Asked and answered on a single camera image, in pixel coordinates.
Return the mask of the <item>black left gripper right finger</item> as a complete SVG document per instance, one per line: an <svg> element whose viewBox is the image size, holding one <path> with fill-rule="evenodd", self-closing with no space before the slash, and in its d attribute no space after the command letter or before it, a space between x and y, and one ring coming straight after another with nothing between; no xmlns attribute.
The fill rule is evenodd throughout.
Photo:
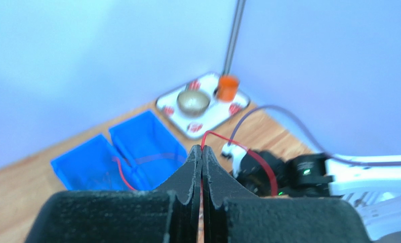
<svg viewBox="0 0 401 243"><path fill-rule="evenodd" d="M205 242L370 242L356 210L334 198L260 198L202 151Z"/></svg>

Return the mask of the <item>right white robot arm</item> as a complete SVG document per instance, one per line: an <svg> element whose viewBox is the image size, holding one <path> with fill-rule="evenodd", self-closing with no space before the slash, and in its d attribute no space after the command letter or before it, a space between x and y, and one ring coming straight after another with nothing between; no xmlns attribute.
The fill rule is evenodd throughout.
<svg viewBox="0 0 401 243"><path fill-rule="evenodd" d="M236 148L232 175L258 196L334 197L362 217L373 240L401 231L401 155L300 155L288 161L268 151Z"/></svg>

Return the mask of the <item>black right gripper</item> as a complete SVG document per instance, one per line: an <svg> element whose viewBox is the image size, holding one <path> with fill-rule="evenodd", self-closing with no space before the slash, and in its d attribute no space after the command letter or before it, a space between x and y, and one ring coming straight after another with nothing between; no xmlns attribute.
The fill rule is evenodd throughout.
<svg viewBox="0 0 401 243"><path fill-rule="evenodd" d="M288 186L288 177L286 172L287 165L282 158L274 156L267 150L255 150L254 153L262 157L271 167L275 174L277 187L279 189ZM264 171L262 166L249 154L246 154L242 158L240 170L236 180L247 190L257 196L271 196L271 186L267 173Z"/></svg>

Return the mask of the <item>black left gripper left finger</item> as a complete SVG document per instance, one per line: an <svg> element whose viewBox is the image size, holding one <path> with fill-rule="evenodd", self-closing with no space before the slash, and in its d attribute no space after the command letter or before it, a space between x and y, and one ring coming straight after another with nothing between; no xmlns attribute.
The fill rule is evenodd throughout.
<svg viewBox="0 0 401 243"><path fill-rule="evenodd" d="M61 191L26 242L197 242L202 151L153 191Z"/></svg>

